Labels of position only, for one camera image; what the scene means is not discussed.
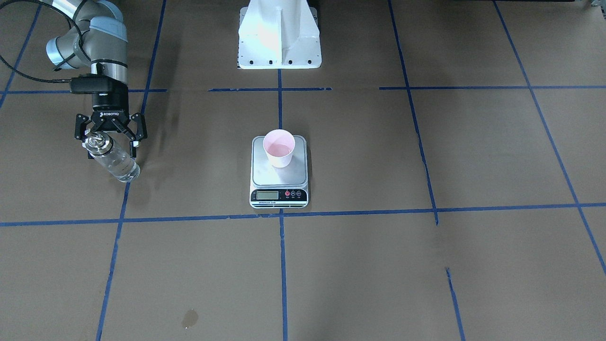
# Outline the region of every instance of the blue tape line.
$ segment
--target blue tape line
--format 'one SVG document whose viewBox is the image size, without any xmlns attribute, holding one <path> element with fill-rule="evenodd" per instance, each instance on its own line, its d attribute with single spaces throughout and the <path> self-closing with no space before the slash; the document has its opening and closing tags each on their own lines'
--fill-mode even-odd
<svg viewBox="0 0 606 341">
<path fill-rule="evenodd" d="M 503 18 L 503 15 L 501 14 L 501 11 L 499 10 L 499 6 L 497 5 L 496 1 L 493 0 L 493 5 L 494 8 L 496 9 L 497 14 L 499 15 L 499 19 L 501 19 L 501 24 L 503 25 L 503 29 L 505 30 L 505 34 L 507 34 L 507 39 L 509 39 L 509 43 L 511 44 L 511 48 L 513 49 L 513 53 L 516 55 L 516 59 L 518 60 L 518 64 L 520 65 L 520 69 L 522 70 L 522 74 L 524 75 L 524 79 L 526 80 L 526 84 L 528 86 L 528 89 L 530 91 L 530 94 L 532 95 L 532 99 L 534 101 L 534 105 L 536 106 L 536 110 L 539 112 L 539 116 L 541 117 L 541 122 L 543 123 L 543 127 L 545 128 L 545 132 L 547 133 L 547 137 L 549 138 L 549 142 L 551 143 L 551 147 L 553 148 L 553 152 L 556 155 L 556 158 L 558 159 L 558 163 L 560 165 L 560 168 L 562 169 L 562 173 L 564 174 L 564 178 L 566 179 L 566 183 L 568 184 L 568 188 L 570 190 L 570 193 L 572 194 L 572 197 L 574 199 L 574 203 L 576 204 L 578 210 L 579 210 L 579 215 L 581 216 L 581 219 L 583 221 L 583 224 L 585 225 L 585 229 L 587 230 L 587 234 L 589 235 L 589 239 L 591 240 L 591 243 L 593 245 L 593 249 L 598 257 L 598 260 L 600 262 L 600 265 L 602 266 L 602 271 L 604 272 L 604 274 L 606 275 L 606 263 L 604 262 L 604 258 L 602 257 L 602 253 L 600 252 L 600 249 L 598 247 L 598 244 L 596 243 L 594 237 L 593 237 L 593 233 L 591 232 L 591 228 L 589 227 L 589 224 L 587 223 L 587 219 L 585 218 L 585 214 L 583 213 L 583 208 L 581 207 L 581 204 L 579 202 L 578 197 L 576 196 L 576 192 L 574 191 L 574 187 L 572 185 L 572 182 L 570 181 L 570 177 L 568 176 L 568 172 L 566 171 L 566 167 L 564 167 L 564 162 L 562 161 L 562 157 L 560 156 L 560 153 L 558 152 L 558 148 L 556 147 L 556 143 L 551 135 L 551 132 L 549 130 L 549 127 L 547 126 L 547 121 L 545 120 L 545 116 L 543 115 L 543 111 L 541 110 L 541 106 L 539 105 L 539 101 L 536 98 L 536 95 L 534 94 L 534 90 L 532 88 L 532 86 L 530 85 L 530 80 L 528 78 L 528 75 L 526 74 L 526 70 L 524 69 L 524 65 L 522 64 L 522 60 L 520 59 L 520 56 L 518 54 L 518 50 L 516 49 L 516 46 L 513 44 L 513 40 L 511 38 L 511 35 L 509 34 L 509 30 L 507 29 L 507 25 L 505 24 L 505 19 Z"/>
<path fill-rule="evenodd" d="M 606 207 L 606 203 L 588 203 L 588 204 L 580 204 L 580 207 Z"/>
<path fill-rule="evenodd" d="M 527 86 L 382 86 L 379 87 L 379 90 L 484 90 L 527 88 Z"/>
<path fill-rule="evenodd" d="M 245 92 L 245 91 L 331 91 L 331 87 L 214 87 L 208 92 Z"/>
<path fill-rule="evenodd" d="M 280 259 L 282 265 L 282 339 L 288 341 L 288 313 L 286 290 L 286 246 L 284 244 L 284 210 L 280 208 Z"/>
<path fill-rule="evenodd" d="M 398 28 L 396 27 L 396 18 L 393 14 L 393 6 L 391 5 L 391 0 L 387 0 L 389 3 L 389 12 L 391 15 L 391 24 L 393 25 L 393 33 L 396 37 L 396 44 L 398 46 L 398 53 L 400 55 L 400 63 L 402 64 L 402 74 L 404 75 L 404 82 L 406 83 L 407 93 L 408 93 L 408 103 L 410 105 L 410 112 L 413 115 L 413 122 L 415 124 L 415 132 L 417 134 L 417 138 L 419 139 L 419 151 L 421 153 L 421 160 L 423 161 L 423 166 L 425 167 L 425 176 L 427 177 L 427 189 L 429 190 L 429 198 L 431 200 L 431 208 L 433 209 L 433 215 L 436 220 L 436 225 L 439 224 L 438 218 L 438 210 L 436 209 L 436 199 L 433 196 L 433 189 L 431 186 L 431 178 L 429 176 L 429 167 L 427 166 L 427 159 L 425 158 L 425 151 L 423 149 L 423 141 L 421 140 L 421 131 L 419 130 L 419 123 L 417 122 L 415 104 L 413 102 L 413 95 L 410 92 L 410 83 L 408 82 L 408 73 L 406 72 L 406 64 L 404 62 L 404 54 L 402 53 L 402 46 L 400 45 L 400 36 L 398 35 Z"/>
<path fill-rule="evenodd" d="M 596 243 L 596 239 L 593 237 L 593 233 L 591 231 L 591 228 L 589 227 L 589 223 L 587 223 L 587 218 L 585 217 L 585 213 L 583 213 L 581 205 L 579 205 L 578 210 L 579 215 L 581 216 L 581 220 L 583 221 L 583 225 L 585 225 L 587 235 L 589 235 L 589 240 L 591 240 L 591 245 L 593 245 L 593 249 L 595 250 L 598 260 L 600 261 L 600 265 L 602 266 L 602 271 L 606 275 L 606 263 L 604 262 L 604 258 L 602 257 L 602 253 L 600 252 L 600 248 L 598 247 L 598 243 Z"/>
<path fill-rule="evenodd" d="M 150 68 L 147 73 L 147 83 L 145 84 L 145 93 L 143 94 L 143 103 L 141 104 L 141 115 L 145 115 L 145 107 L 147 107 L 147 97 L 149 88 L 152 84 L 153 67 L 156 64 L 156 53 L 158 52 L 158 44 L 160 43 L 160 33 L 162 32 L 162 23 L 164 22 L 164 11 L 166 10 L 166 0 L 162 1 L 162 9 L 160 10 L 160 20 L 158 21 L 158 30 L 156 31 L 156 41 L 153 45 L 151 53 Z"/>
<path fill-rule="evenodd" d="M 188 217 L 124 218 L 124 222 L 125 223 L 157 223 L 157 222 L 162 222 L 162 221 L 256 219 L 256 218 L 277 218 L 277 217 L 278 217 L 278 214 L 197 215 L 197 216 L 188 216 Z"/>
<path fill-rule="evenodd" d="M 86 224 L 111 224 L 117 223 L 118 219 L 85 219 L 85 220 L 47 220 L 47 221 L 11 221 L 0 222 L 0 228 L 14 226 L 53 226 L 53 225 L 86 225 Z"/>
<path fill-rule="evenodd" d="M 606 86 L 532 86 L 533 89 L 606 89 Z"/>
<path fill-rule="evenodd" d="M 329 217 L 335 215 L 375 215 L 375 214 L 411 214 L 432 213 L 433 209 L 386 209 L 377 211 L 326 211 L 326 212 L 291 212 L 285 213 L 285 217 Z"/>
<path fill-rule="evenodd" d="M 128 92 L 167 92 L 168 89 L 129 89 Z M 11 95 L 48 94 L 48 93 L 71 93 L 69 90 L 11 90 L 2 93 Z"/>
<path fill-rule="evenodd" d="M 128 92 L 168 92 L 168 89 L 134 89 Z"/>
<path fill-rule="evenodd" d="M 280 69 L 278 69 L 278 129 L 282 129 L 282 70 Z"/>
<path fill-rule="evenodd" d="M 243 88 L 217 88 L 214 87 L 208 92 L 239 92 L 239 91 L 278 91 L 277 87 L 243 87 Z"/>
<path fill-rule="evenodd" d="M 438 212 L 482 212 L 482 211 L 517 211 L 530 209 L 563 209 L 563 208 L 602 208 L 606 203 L 582 203 L 577 204 L 538 204 L 538 205 L 517 205 L 517 206 L 475 206 L 460 208 L 437 208 Z M 389 209 L 389 210 L 369 210 L 369 211 L 322 211 L 322 212 L 291 212 L 284 213 L 285 217 L 330 217 L 336 215 L 379 215 L 379 214 L 415 214 L 432 213 L 433 209 Z M 278 218 L 279 214 L 233 214 L 233 215 L 195 215 L 186 217 L 149 217 L 149 218 L 124 218 L 124 223 L 155 223 L 162 221 L 197 221 L 197 220 L 227 220 L 227 219 L 257 219 L 257 218 Z M 0 222 L 2 227 L 14 226 L 51 226 L 51 225 L 86 225 L 118 223 L 119 219 L 89 219 L 89 220 L 52 220 L 52 221 L 11 221 Z"/>
<path fill-rule="evenodd" d="M 112 251 L 112 262 L 110 263 L 110 273 L 107 276 L 107 284 L 105 284 L 105 296 L 103 297 L 103 305 L 101 306 L 101 315 L 99 316 L 99 325 L 97 327 L 96 341 L 101 341 L 101 334 L 103 333 L 103 324 L 105 323 L 105 313 L 107 312 L 107 303 L 110 298 L 110 290 L 112 288 L 113 272 L 116 267 L 116 258 L 118 257 L 118 240 L 122 234 L 122 224 L 124 220 L 124 214 L 126 213 L 126 202 L 128 201 L 128 191 L 130 190 L 130 183 L 126 183 L 124 188 L 124 199 L 122 200 L 122 209 L 120 210 L 120 219 L 118 228 L 116 229 L 116 239 L 114 240 L 114 248 Z"/>
<path fill-rule="evenodd" d="M 480 212 L 480 211 L 516 211 L 526 209 L 559 209 L 576 208 L 576 204 L 545 204 L 545 205 L 516 205 L 516 206 L 478 206 L 466 208 L 438 208 L 438 212 Z"/>
<path fill-rule="evenodd" d="M 459 335 L 461 341 L 465 341 L 465 331 L 463 330 L 463 322 L 461 321 L 461 312 L 459 311 L 459 303 L 456 299 L 455 289 L 453 287 L 453 281 L 450 276 L 450 268 L 446 268 L 446 276 L 448 276 L 448 286 L 450 287 L 450 296 L 453 299 L 454 314 L 456 315 L 456 323 L 459 326 Z"/>
<path fill-rule="evenodd" d="M 42 10 L 42 5 L 38 5 L 38 9 L 36 10 L 36 14 L 34 15 L 34 19 L 30 26 L 30 30 L 27 32 L 25 41 L 23 42 L 23 45 L 21 46 L 21 51 L 19 51 L 19 55 L 17 56 L 17 60 L 15 61 L 15 65 L 14 65 L 14 68 L 16 68 L 16 69 L 19 68 L 19 63 L 21 62 L 21 58 L 23 58 L 23 53 L 25 53 L 25 48 L 27 48 L 27 43 L 30 41 L 30 38 L 32 37 L 32 32 L 34 31 L 34 27 L 36 27 L 36 22 L 38 21 L 38 16 L 40 16 L 40 10 Z M 2 94 L 2 98 L 0 98 L 0 108 L 2 108 L 2 105 L 4 104 L 4 100 L 6 99 L 7 92 L 10 89 L 10 85 L 13 82 L 13 79 L 15 78 L 15 73 L 16 73 L 15 71 L 11 72 L 10 77 L 8 78 L 8 82 L 6 83 L 6 87 L 4 87 L 4 93 Z"/>
</svg>

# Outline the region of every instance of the black cable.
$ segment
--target black cable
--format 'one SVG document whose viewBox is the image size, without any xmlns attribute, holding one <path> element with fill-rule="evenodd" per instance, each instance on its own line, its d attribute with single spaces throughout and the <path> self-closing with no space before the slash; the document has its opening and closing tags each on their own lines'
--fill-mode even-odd
<svg viewBox="0 0 606 341">
<path fill-rule="evenodd" d="M 58 12 L 59 14 L 61 14 L 67 20 L 67 22 L 70 24 L 70 29 L 71 29 L 72 25 L 76 28 L 76 31 L 78 32 L 78 46 L 82 50 L 82 53 L 84 54 L 84 56 L 90 61 L 90 57 L 86 54 L 86 52 L 84 52 L 84 49 L 82 49 L 82 46 L 84 45 L 84 37 L 83 37 L 82 31 L 80 31 L 80 27 L 78 27 L 76 22 L 73 19 L 71 19 L 68 15 L 61 12 L 58 8 L 55 8 L 55 7 L 49 5 L 45 2 L 39 1 L 39 0 L 8 0 L 8 1 L 5 1 L 2 4 L 0 4 L 0 10 L 2 10 L 4 7 L 6 7 L 10 4 L 14 4 L 16 2 L 31 2 L 33 4 L 38 4 L 38 5 L 48 7 L 50 9 Z M 63 59 L 63 61 L 61 61 L 61 63 L 59 63 L 59 65 L 65 64 L 72 57 L 73 57 L 73 54 L 71 56 L 69 56 L 67 59 Z M 37 82 L 42 82 L 42 83 L 69 83 L 71 81 L 71 79 L 43 79 L 43 78 L 32 77 L 32 76 L 26 75 L 23 72 L 14 68 L 12 65 L 10 65 L 6 61 L 6 59 L 4 59 L 2 57 L 2 55 L 0 55 L 0 61 L 2 61 L 2 63 L 4 63 L 4 65 L 6 65 L 12 71 L 16 72 L 18 75 L 23 76 L 27 79 L 31 79 L 32 81 L 37 81 Z"/>
</svg>

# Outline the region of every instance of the water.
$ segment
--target water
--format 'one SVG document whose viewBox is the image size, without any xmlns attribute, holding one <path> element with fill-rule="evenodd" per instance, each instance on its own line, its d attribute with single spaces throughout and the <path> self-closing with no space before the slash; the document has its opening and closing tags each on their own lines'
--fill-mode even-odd
<svg viewBox="0 0 606 341">
<path fill-rule="evenodd" d="M 290 153 L 290 149 L 283 144 L 272 144 L 267 149 L 267 152 L 275 157 L 285 157 Z"/>
<path fill-rule="evenodd" d="M 139 165 L 128 155 L 115 166 L 109 166 L 107 170 L 123 183 L 133 181 L 141 173 Z"/>
<path fill-rule="evenodd" d="M 181 321 L 181 326 L 184 329 L 189 329 L 198 322 L 198 313 L 194 309 L 189 309 Z"/>
</svg>

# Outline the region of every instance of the scale display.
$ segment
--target scale display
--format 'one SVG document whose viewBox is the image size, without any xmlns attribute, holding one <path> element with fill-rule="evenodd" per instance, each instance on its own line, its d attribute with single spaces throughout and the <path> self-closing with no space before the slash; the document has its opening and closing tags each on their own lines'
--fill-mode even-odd
<svg viewBox="0 0 606 341">
<path fill-rule="evenodd" d="M 253 208 L 304 208 L 309 203 L 307 142 L 294 135 L 293 158 L 284 168 L 273 167 L 263 150 L 263 136 L 253 139 L 250 198 Z"/>
</svg>

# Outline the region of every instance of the plastic water bottle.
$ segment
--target plastic water bottle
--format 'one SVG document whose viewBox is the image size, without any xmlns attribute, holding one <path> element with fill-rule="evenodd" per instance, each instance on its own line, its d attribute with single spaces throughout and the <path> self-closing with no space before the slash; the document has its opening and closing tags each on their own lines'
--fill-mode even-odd
<svg viewBox="0 0 606 341">
<path fill-rule="evenodd" d="M 101 166 L 121 182 L 131 182 L 141 172 L 139 165 L 106 133 L 89 132 L 84 147 Z"/>
</svg>

